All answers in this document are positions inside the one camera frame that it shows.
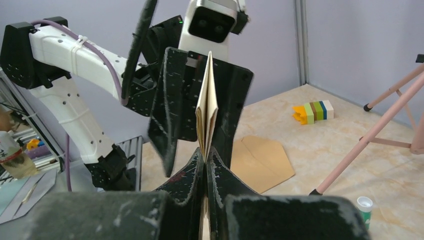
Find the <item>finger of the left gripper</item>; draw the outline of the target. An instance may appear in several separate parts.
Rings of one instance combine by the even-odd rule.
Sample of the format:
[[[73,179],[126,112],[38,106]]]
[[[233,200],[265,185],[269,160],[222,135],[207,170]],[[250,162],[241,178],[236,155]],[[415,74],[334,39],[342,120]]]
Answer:
[[[217,59],[214,60],[213,73],[218,112],[212,146],[223,164],[229,168],[235,133],[254,73],[247,68]]]
[[[186,52],[166,48],[150,114],[148,137],[167,178],[172,175],[176,158],[186,63]]]

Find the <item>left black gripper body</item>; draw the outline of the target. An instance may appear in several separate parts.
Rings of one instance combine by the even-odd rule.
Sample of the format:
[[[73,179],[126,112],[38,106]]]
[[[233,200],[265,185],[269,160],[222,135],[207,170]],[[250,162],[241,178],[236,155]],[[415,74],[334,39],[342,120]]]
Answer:
[[[149,117],[149,124],[165,50],[172,47],[166,43],[165,38],[155,36],[158,50],[156,60],[147,65],[138,63],[140,54],[144,53],[148,47],[147,41],[150,39],[150,33],[163,33],[160,26],[151,27],[150,24],[151,17],[141,16],[139,18],[135,32],[132,34],[133,41],[124,69],[124,106],[140,115]],[[200,82],[197,78],[205,71],[207,57],[193,51],[186,52],[186,54],[182,89],[182,118],[178,140],[194,142],[198,139],[195,109],[200,93]]]

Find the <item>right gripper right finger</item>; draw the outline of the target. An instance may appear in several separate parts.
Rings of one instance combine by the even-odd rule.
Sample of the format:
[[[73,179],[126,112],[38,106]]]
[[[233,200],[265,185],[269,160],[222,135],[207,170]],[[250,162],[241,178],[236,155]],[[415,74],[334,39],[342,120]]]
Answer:
[[[206,162],[213,240],[368,240],[359,211],[346,198],[261,195],[211,148]]]

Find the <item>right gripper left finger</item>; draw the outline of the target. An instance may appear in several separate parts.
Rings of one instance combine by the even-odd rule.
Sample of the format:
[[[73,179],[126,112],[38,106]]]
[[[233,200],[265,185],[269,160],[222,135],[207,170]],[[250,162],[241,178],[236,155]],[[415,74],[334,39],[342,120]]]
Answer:
[[[204,163],[199,149],[153,191],[58,192],[29,215],[28,240],[199,240]]]

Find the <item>beige lined letter paper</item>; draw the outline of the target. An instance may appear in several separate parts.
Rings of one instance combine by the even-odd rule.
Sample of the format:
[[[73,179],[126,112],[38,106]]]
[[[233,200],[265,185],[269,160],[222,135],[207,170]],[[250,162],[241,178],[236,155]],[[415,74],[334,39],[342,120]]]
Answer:
[[[213,54],[207,56],[202,84],[195,108],[197,140],[206,163],[211,149],[212,138],[218,115],[218,101],[214,78]]]

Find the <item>brown kraft envelope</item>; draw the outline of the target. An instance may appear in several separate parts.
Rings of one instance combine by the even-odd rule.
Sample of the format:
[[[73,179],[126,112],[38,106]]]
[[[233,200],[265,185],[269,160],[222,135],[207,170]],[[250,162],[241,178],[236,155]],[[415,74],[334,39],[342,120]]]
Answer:
[[[260,194],[295,175],[280,142],[252,135],[233,143],[230,170]]]

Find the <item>small green glue stick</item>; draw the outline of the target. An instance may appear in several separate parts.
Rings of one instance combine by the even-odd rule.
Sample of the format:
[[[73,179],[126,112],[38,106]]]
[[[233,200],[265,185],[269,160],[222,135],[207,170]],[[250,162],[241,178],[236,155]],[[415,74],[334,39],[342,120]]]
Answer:
[[[373,206],[374,203],[369,197],[359,196],[356,200],[356,207],[362,215],[367,230],[370,228]]]

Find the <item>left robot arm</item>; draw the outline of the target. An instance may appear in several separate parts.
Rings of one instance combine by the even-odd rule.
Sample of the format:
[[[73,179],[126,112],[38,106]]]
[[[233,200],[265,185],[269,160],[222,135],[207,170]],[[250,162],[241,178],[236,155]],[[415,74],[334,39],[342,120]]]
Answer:
[[[76,144],[94,186],[106,191],[135,188],[127,169],[129,159],[103,132],[81,99],[72,75],[120,95],[125,107],[149,117],[148,137],[161,158],[164,174],[174,168],[177,142],[198,139],[195,114],[203,78],[214,76],[217,100],[211,142],[231,162],[233,139],[251,81],[252,71],[205,54],[169,46],[159,26],[148,28],[147,40],[157,46],[156,60],[138,64],[132,80],[124,80],[126,59],[83,40],[62,17],[19,22],[5,27],[0,64],[16,85],[39,98]]]

